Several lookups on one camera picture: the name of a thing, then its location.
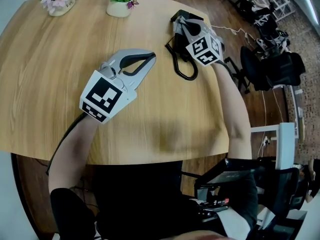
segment black shirt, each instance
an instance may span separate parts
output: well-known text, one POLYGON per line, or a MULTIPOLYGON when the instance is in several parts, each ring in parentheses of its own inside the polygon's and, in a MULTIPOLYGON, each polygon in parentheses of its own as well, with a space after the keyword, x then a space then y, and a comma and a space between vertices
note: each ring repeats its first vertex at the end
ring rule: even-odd
MULTIPOLYGON (((226 232, 219 219, 199 223, 193 202, 180 191, 180 162, 100 166, 93 191, 100 212, 95 217, 70 189, 51 192, 53 215, 62 240, 93 240, 95 221, 102 239, 158 240, 195 230, 226 232)), ((258 194, 250 174, 223 185, 219 195, 248 222, 257 223, 258 194)))

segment wooden table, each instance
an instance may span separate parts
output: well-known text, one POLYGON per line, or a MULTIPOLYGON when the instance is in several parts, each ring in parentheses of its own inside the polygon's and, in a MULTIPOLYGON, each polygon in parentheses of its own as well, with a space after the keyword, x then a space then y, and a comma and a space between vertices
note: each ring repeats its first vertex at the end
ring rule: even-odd
MULTIPOLYGON (((106 14, 108 0, 76 0, 51 17, 39 0, 23 3, 0 37, 0 150, 49 160, 82 113, 80 95, 93 71, 119 49, 155 52, 156 63, 137 99, 94 137, 89 164, 144 164, 226 153, 216 75, 199 67, 194 81, 179 77, 165 44, 170 18, 183 9, 172 0, 138 0, 127 18, 106 14)), ((180 70, 192 75, 189 63, 180 70)))

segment flower pot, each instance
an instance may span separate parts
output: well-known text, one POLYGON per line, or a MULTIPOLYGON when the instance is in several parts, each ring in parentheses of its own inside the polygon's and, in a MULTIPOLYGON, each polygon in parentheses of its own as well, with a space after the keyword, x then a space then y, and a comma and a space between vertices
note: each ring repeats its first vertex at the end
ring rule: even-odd
POLYGON ((113 17, 124 18, 131 14, 132 9, 128 8, 128 2, 118 2, 110 0, 106 8, 106 13, 113 17))
POLYGON ((53 17, 58 17, 58 16, 62 16, 64 14, 66 14, 67 12, 70 11, 70 9, 72 7, 74 7, 76 3, 76 0, 68 0, 65 2, 65 6, 64 7, 57 7, 55 8, 54 12, 50 13, 49 15, 53 16, 53 17))

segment person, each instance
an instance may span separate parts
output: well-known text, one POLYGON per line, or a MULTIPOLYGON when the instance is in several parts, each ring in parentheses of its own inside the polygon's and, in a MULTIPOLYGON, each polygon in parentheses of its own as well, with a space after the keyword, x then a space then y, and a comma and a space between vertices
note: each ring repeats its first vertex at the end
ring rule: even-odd
POLYGON ((263 15, 270 15, 275 11, 275 4, 269 0, 269 5, 259 3, 258 0, 241 0, 239 11, 249 23, 254 23, 263 15))
POLYGON ((307 203, 310 203, 320 189, 320 159, 311 159, 308 165, 303 167, 303 173, 309 183, 305 200, 307 203))
MULTIPOLYGON (((252 159, 245 103, 227 70, 216 63, 213 69, 229 136, 227 157, 252 159)), ((218 212, 219 218, 200 223, 191 201, 180 191, 181 175, 177 171, 181 171, 182 161, 97 165, 92 180, 99 208, 95 217, 72 189, 81 178, 98 126, 92 117, 84 117, 61 142, 51 163, 50 200, 62 240, 246 239, 258 214, 253 176, 221 187, 219 195, 229 198, 230 208, 227 213, 218 212)))

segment black office chair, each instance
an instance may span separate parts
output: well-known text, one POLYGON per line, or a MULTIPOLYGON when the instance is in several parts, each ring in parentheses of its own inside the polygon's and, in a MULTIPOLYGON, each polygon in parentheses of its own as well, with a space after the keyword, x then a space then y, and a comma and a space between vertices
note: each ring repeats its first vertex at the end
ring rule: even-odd
POLYGON ((299 181, 299 170, 289 168, 284 170, 267 169, 256 182, 257 187, 264 189, 258 195, 258 203, 267 207, 278 218, 286 218, 295 206, 293 198, 299 181))
POLYGON ((299 177, 297 188, 290 203, 290 210, 300 210, 308 192, 309 183, 305 177, 299 177))
POLYGON ((228 57, 225 63, 230 62, 235 70, 233 77, 238 79, 238 89, 249 93, 252 83, 256 91, 268 91, 276 85, 298 86, 301 83, 300 75, 306 72, 304 63, 299 54, 283 52, 277 56, 270 56, 259 60, 254 52, 242 46, 240 51, 242 69, 239 70, 233 60, 228 57))
POLYGON ((278 24, 272 16, 270 16, 262 26, 256 27, 260 33, 261 39, 265 42, 271 38, 276 39, 279 36, 279 33, 276 31, 278 24))

